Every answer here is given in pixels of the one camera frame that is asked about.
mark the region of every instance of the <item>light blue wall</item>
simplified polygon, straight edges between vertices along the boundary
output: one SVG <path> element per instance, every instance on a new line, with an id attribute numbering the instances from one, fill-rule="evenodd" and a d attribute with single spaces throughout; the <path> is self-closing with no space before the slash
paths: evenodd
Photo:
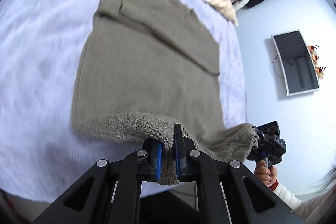
<path id="1" fill-rule="evenodd" d="M 336 14 L 325 0 L 265 0 L 239 10 L 237 17 L 248 122 L 259 126 L 278 121 L 287 144 L 276 166 L 279 181 L 295 195 L 316 192 L 336 157 Z M 277 53 L 271 35 L 297 29 L 306 43 L 320 46 L 319 64 L 327 70 L 320 91 L 287 97 L 284 80 L 272 68 Z M 282 75 L 278 60 L 275 68 Z"/>

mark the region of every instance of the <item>floor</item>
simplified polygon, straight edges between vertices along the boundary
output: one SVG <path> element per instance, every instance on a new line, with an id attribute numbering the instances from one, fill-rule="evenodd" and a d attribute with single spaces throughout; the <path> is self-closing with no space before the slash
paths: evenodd
<path id="1" fill-rule="evenodd" d="M 194 182 L 183 183 L 171 192 L 191 207 L 198 209 L 196 184 Z M 14 203 L 17 212 L 29 221 L 37 218 L 50 205 L 50 203 L 34 202 L 9 194 L 8 199 Z"/>

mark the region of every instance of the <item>television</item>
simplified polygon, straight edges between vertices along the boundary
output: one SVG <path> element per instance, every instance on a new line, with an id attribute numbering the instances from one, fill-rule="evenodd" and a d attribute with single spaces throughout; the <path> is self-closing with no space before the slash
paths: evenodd
<path id="1" fill-rule="evenodd" d="M 273 35 L 285 78 L 287 96 L 320 90 L 307 44 L 299 30 Z"/>

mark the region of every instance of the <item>silver bolt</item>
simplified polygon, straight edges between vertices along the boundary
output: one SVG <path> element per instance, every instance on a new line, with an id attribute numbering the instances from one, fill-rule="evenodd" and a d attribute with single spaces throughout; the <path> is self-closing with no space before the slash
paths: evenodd
<path id="1" fill-rule="evenodd" d="M 139 157 L 144 157 L 147 155 L 147 151 L 146 150 L 143 150 L 143 149 L 140 149 L 136 152 L 136 154 L 139 156 Z"/>
<path id="2" fill-rule="evenodd" d="M 97 166 L 98 167 L 104 167 L 104 166 L 106 166 L 106 164 L 107 164 L 106 160 L 99 160 L 99 161 L 97 161 Z"/>
<path id="3" fill-rule="evenodd" d="M 190 155 L 193 157 L 198 157 L 201 154 L 198 150 L 191 150 Z"/>
<path id="4" fill-rule="evenodd" d="M 233 160 L 230 162 L 230 165 L 233 167 L 233 168 L 239 168 L 240 167 L 240 162 L 237 161 L 237 160 Z"/>

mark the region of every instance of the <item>white bedsheet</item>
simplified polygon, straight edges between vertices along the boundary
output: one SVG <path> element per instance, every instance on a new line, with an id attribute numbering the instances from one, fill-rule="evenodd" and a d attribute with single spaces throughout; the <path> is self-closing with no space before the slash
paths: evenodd
<path id="1" fill-rule="evenodd" d="M 99 0 L 0 2 L 0 188 L 54 201 L 99 159 L 141 147 L 76 136 L 70 107 L 82 47 Z M 236 31 L 201 0 L 193 8 L 220 44 L 220 99 L 227 127 L 245 122 L 245 80 Z M 143 183 L 142 196 L 165 190 Z"/>

